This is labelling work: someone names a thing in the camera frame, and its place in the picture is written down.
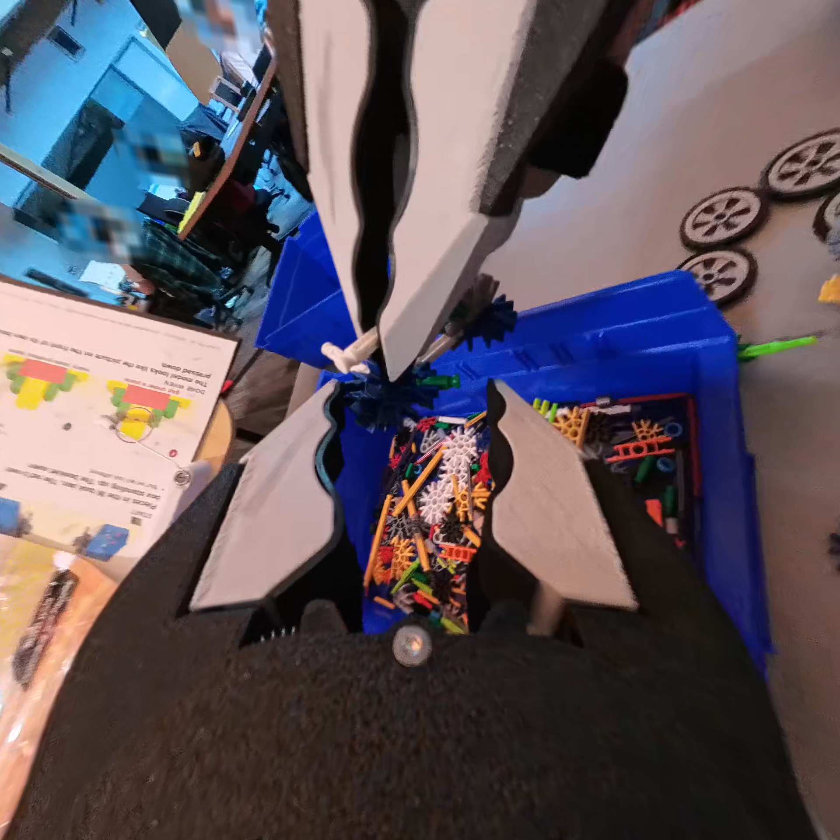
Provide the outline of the blue plastic bin with label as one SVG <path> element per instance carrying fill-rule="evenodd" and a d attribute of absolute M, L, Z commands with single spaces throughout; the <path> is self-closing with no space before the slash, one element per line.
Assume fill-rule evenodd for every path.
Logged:
<path fill-rule="evenodd" d="M 432 363 L 460 376 L 425 416 L 487 408 L 487 383 L 527 403 L 593 403 L 685 393 L 696 405 L 700 472 L 696 546 L 689 556 L 741 634 L 761 676 L 772 650 L 753 459 L 742 427 L 737 340 L 685 272 L 635 280 L 534 308 L 490 350 L 477 343 Z"/>

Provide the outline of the toy kit plastic bag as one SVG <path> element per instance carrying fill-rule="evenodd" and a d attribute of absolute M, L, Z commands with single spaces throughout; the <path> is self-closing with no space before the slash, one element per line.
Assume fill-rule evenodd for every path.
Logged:
<path fill-rule="evenodd" d="M 61 684 L 94 621 L 135 561 L 71 559 L 45 545 L 1 538 L 1 817 L 4 831 L 12 819 L 36 749 Z M 76 579 L 56 624 L 36 633 L 45 647 L 36 653 L 27 685 L 14 674 L 14 655 L 35 619 L 49 584 L 60 572 Z"/>

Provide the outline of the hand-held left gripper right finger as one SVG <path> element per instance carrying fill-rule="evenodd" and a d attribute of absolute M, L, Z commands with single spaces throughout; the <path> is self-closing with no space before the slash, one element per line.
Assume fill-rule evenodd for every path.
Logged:
<path fill-rule="evenodd" d="M 485 545 L 534 579 L 527 627 L 556 628 L 571 605 L 636 613 L 580 450 L 504 381 L 487 383 L 486 400 L 496 488 Z"/>

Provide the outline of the round wooden board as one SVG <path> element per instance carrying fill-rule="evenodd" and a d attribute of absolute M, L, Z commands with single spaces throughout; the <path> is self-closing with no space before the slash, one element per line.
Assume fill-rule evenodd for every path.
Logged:
<path fill-rule="evenodd" d="M 235 440 L 235 422 L 223 398 L 217 401 L 193 461 L 179 468 L 174 476 L 174 489 L 184 495 L 204 490 L 224 466 Z"/>

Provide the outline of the instruction booklet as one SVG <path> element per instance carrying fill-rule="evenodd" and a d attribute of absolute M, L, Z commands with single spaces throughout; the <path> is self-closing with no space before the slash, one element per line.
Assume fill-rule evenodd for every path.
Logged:
<path fill-rule="evenodd" d="M 2 534 L 130 568 L 189 494 L 236 339 L 2 277 Z"/>

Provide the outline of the pile of construction toy pieces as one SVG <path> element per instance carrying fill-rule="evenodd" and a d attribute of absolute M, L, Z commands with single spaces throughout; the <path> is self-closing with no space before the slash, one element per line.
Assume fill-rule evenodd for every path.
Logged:
<path fill-rule="evenodd" d="M 691 556 L 700 472 L 695 400 L 685 393 L 532 408 L 582 455 L 603 463 Z M 385 489 L 374 508 L 364 567 L 364 630 L 428 616 L 453 634 L 469 630 L 466 572 L 495 492 L 486 411 L 407 421 L 391 442 Z"/>

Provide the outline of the empty blue plastic bin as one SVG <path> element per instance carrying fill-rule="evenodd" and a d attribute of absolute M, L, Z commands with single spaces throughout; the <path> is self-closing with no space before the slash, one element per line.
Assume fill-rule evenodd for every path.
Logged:
<path fill-rule="evenodd" d="M 272 277 L 255 347 L 323 370 L 324 343 L 345 348 L 354 326 L 317 211 L 284 242 Z"/>

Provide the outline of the blue snowflake toy assembly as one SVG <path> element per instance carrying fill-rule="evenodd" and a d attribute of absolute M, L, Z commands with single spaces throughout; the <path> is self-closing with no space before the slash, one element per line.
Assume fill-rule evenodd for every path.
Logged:
<path fill-rule="evenodd" d="M 479 285 L 456 304 L 438 336 L 395 379 L 374 360 L 380 349 L 375 330 L 344 349 L 324 343 L 322 354 L 348 378 L 341 393 L 356 423 L 369 432 L 402 426 L 407 419 L 416 423 L 419 408 L 433 408 L 442 392 L 458 390 L 460 376 L 437 373 L 432 363 L 459 348 L 471 352 L 476 343 L 490 350 L 514 331 L 518 320 L 514 301 L 497 289 L 495 280 L 481 276 Z"/>

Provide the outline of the green toy rod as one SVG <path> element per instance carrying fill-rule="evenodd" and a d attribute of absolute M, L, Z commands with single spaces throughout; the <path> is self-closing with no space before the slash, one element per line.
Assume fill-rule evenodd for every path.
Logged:
<path fill-rule="evenodd" d="M 790 339 L 774 339 L 766 342 L 738 342 L 737 361 L 747 364 L 766 356 L 779 354 L 788 350 L 812 346 L 820 340 L 818 334 L 809 334 Z"/>

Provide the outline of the cluttered office desk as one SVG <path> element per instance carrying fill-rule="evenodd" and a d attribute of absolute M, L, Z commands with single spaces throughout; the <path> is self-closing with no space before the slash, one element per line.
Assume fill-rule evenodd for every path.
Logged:
<path fill-rule="evenodd" d="M 243 154 L 255 142 L 254 136 L 259 126 L 259 119 L 266 112 L 270 94 L 275 88 L 276 72 L 276 58 L 271 55 L 259 87 L 252 97 L 245 100 L 247 107 L 243 111 L 244 115 L 231 124 L 220 143 L 224 153 L 224 162 L 221 169 L 208 188 L 201 192 L 200 199 L 193 199 L 187 208 L 178 227 L 178 237 L 181 241 L 186 241 L 199 223 L 210 213 L 215 200 L 236 172 L 236 167 Z"/>

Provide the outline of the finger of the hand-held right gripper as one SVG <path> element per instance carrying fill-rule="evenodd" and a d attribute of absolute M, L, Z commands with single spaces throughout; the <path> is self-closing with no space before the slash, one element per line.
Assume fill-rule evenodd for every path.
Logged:
<path fill-rule="evenodd" d="M 416 16 L 406 80 L 407 196 L 377 323 L 391 381 L 436 339 L 504 228 L 480 211 L 480 195 L 536 6 L 432 1 Z"/>
<path fill-rule="evenodd" d="M 399 2 L 299 4 L 309 184 L 353 328 L 385 343 L 402 133 Z"/>

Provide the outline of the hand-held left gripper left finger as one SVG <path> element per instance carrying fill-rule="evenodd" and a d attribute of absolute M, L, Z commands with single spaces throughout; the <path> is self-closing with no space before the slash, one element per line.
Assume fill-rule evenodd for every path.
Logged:
<path fill-rule="evenodd" d="M 297 624 L 308 604 L 362 623 L 362 574 L 338 483 L 344 468 L 341 383 L 329 381 L 244 458 L 192 594 L 191 611 L 261 606 Z"/>

